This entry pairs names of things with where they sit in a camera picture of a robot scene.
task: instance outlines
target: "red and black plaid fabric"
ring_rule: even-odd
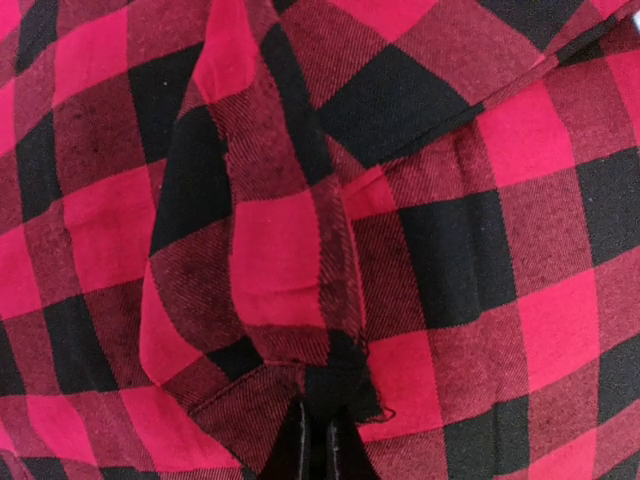
[[[0,478],[638,478],[638,9],[1,0]]]

